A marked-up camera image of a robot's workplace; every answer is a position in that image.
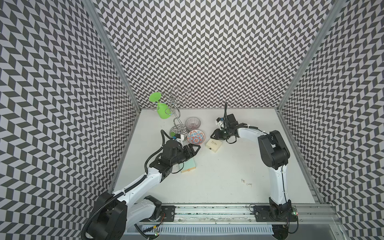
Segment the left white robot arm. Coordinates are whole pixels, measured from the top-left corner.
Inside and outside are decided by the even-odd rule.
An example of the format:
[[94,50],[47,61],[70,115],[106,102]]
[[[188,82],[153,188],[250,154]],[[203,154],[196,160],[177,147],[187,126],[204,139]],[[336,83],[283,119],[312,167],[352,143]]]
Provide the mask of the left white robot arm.
[[119,240],[126,228],[144,219],[160,218],[161,202],[147,192],[160,184],[173,167],[193,158],[200,146],[183,146],[174,139],[164,141],[162,146],[145,161],[145,172],[126,187],[110,194],[101,194],[81,230],[82,240]]

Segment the cream jewelry box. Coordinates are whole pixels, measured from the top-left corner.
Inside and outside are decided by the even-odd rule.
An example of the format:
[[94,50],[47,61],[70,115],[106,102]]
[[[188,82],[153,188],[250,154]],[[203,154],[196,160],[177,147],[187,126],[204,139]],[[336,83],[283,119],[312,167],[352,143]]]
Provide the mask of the cream jewelry box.
[[206,147],[211,150],[212,152],[216,153],[220,147],[222,146],[223,142],[220,140],[210,139],[206,143]]

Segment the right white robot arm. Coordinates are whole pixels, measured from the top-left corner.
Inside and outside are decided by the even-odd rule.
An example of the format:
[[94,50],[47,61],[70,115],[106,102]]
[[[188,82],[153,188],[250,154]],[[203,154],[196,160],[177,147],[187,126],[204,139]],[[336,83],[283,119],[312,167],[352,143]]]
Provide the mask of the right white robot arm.
[[225,114],[216,119],[218,128],[211,138],[227,141],[231,137],[243,138],[259,144],[262,162],[269,168],[270,174],[270,208],[272,219],[282,219],[291,212],[290,198],[287,193],[287,165],[291,156],[288,147],[279,131],[265,132],[258,127],[238,123],[233,114]]

